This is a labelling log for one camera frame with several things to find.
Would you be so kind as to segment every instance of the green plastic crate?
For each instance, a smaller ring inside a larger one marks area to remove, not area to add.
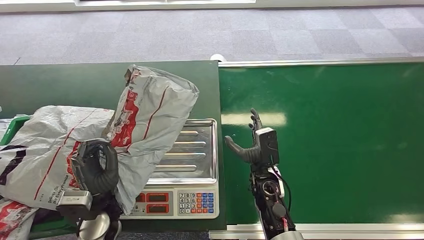
[[[21,129],[26,121],[30,119],[29,116],[22,116],[13,119],[6,130],[3,138],[0,141],[0,146],[9,144],[15,134]],[[75,233],[76,225],[69,222],[63,217],[52,216],[48,217],[44,223],[35,224],[31,227],[29,234],[30,239],[42,239],[54,237],[65,234]]]

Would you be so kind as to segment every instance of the gray carpet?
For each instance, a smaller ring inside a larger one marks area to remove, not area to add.
[[[0,64],[424,56],[424,7],[0,14]]]

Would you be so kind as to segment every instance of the red digital display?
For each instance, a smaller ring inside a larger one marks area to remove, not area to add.
[[[148,214],[167,214],[170,211],[168,204],[147,204]]]
[[[147,193],[148,203],[166,203],[168,202],[169,194],[167,192],[149,192]]]
[[[146,195],[144,193],[140,193],[138,197],[135,199],[136,203],[145,203],[146,202]]]

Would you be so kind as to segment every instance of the red logo on bag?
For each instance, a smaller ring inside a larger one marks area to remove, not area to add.
[[[112,147],[126,147],[131,144],[131,135],[136,126],[136,115],[139,108],[134,104],[138,94],[133,92],[132,88],[128,89],[123,109],[114,124],[115,133],[110,144]]]
[[[8,236],[15,230],[22,219],[31,208],[27,205],[21,204],[17,201],[13,201],[0,210],[0,240],[8,239]]]
[[[76,141],[73,145],[72,151],[69,153],[69,155],[66,157],[66,171],[68,174],[70,174],[70,181],[69,181],[69,187],[73,187],[78,189],[78,183],[77,180],[75,180],[74,173],[72,172],[72,164],[71,164],[71,158],[72,155],[78,150],[78,145],[80,145],[79,141]]]

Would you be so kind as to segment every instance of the robotic hand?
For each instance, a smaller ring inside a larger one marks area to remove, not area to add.
[[[289,186],[281,177],[277,168],[279,152],[277,131],[270,127],[263,128],[261,119],[255,109],[251,109],[249,123],[252,131],[253,145],[243,148],[230,136],[225,136],[226,145],[241,159],[250,164],[250,184],[256,209],[259,213],[266,240],[304,240],[296,231],[290,217],[292,204]],[[284,202],[284,188],[289,193],[288,206]]]
[[[100,164],[105,160],[105,168]],[[78,240],[115,240],[121,232],[122,210],[113,194],[118,184],[118,157],[103,138],[83,141],[72,156],[79,190],[65,190],[56,209],[78,223]]]

